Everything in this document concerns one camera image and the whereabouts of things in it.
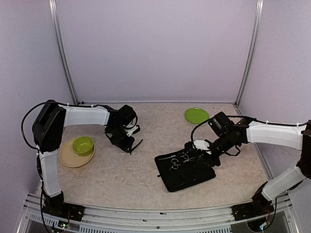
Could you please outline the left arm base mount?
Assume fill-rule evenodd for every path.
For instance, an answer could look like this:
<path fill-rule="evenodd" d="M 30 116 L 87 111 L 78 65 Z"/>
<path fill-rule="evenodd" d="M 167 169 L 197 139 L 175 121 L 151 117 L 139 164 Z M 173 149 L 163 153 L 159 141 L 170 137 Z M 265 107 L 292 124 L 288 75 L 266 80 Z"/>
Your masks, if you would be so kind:
<path fill-rule="evenodd" d="M 67 220 L 82 221 L 85 207 L 78 204 L 64 202 L 63 198 L 47 198 L 44 200 L 43 212 L 51 216 Z"/>

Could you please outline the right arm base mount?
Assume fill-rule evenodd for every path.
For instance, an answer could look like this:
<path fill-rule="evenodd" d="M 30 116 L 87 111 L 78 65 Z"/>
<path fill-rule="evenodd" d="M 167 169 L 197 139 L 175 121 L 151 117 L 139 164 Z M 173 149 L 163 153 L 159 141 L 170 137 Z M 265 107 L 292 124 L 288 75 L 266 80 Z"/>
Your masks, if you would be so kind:
<path fill-rule="evenodd" d="M 254 202 L 247 202 L 243 204 L 233 205 L 231 209 L 235 221 L 262 216 L 268 214 L 268 212 L 274 211 L 274 207 L 271 202 L 269 202 L 265 206 Z"/>

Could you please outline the silver scissors black blades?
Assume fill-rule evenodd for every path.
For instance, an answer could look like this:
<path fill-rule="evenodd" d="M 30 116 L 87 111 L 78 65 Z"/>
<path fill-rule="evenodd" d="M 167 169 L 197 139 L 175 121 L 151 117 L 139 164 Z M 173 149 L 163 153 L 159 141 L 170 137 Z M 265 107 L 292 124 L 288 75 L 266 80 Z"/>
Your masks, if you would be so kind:
<path fill-rule="evenodd" d="M 178 163 L 178 162 L 188 162 L 192 159 L 194 159 L 194 156 L 190 156 L 188 152 L 185 152 L 184 150 L 173 152 L 167 155 L 164 155 L 163 157 L 157 158 L 157 160 L 169 160 L 171 159 L 172 163 Z"/>

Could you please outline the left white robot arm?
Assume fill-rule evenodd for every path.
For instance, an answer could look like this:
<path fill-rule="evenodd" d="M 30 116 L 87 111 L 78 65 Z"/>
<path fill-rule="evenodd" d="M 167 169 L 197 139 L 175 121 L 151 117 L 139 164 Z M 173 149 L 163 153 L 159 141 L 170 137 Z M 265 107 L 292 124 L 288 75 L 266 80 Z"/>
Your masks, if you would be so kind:
<path fill-rule="evenodd" d="M 44 102 L 32 131 L 41 169 L 45 205 L 58 216 L 68 211 L 58 178 L 58 156 L 67 126 L 104 126 L 110 143 L 126 153 L 136 148 L 133 135 L 140 131 L 138 116 L 129 105 L 116 110 L 107 105 L 74 106 L 53 100 Z"/>

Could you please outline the black tool pouch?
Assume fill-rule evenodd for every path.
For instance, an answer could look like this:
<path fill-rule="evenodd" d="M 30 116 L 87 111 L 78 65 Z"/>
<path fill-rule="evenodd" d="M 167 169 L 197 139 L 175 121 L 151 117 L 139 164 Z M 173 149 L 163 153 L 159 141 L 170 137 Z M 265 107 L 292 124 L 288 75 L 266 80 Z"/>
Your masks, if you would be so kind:
<path fill-rule="evenodd" d="M 155 164 L 159 172 L 158 176 L 162 179 L 169 192 L 189 188 L 216 177 L 216 173 L 212 167 L 196 164 L 196 160 L 199 158 L 199 150 L 182 150 L 188 152 L 190 156 L 194 156 L 194 159 L 188 162 L 179 162 L 180 166 L 177 170 L 170 170 L 172 166 L 171 159 L 159 161 L 157 158 L 163 157 L 164 155 L 155 157 Z"/>

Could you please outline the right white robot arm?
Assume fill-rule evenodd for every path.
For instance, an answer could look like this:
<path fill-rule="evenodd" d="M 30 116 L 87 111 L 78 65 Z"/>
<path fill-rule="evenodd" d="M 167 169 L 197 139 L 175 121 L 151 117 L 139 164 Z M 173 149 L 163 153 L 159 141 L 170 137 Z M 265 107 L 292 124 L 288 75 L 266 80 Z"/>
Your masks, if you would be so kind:
<path fill-rule="evenodd" d="M 296 188 L 311 177 L 311 123 L 284 124 L 264 122 L 248 116 L 239 118 L 240 121 L 234 123 L 233 116 L 219 112 L 206 120 L 218 139 L 212 143 L 192 139 L 192 147 L 206 151 L 212 160 L 227 154 L 231 148 L 237 149 L 248 143 L 284 146 L 301 152 L 295 165 L 263 184 L 253 195 L 248 210 L 252 215 L 258 216 L 278 195 Z"/>

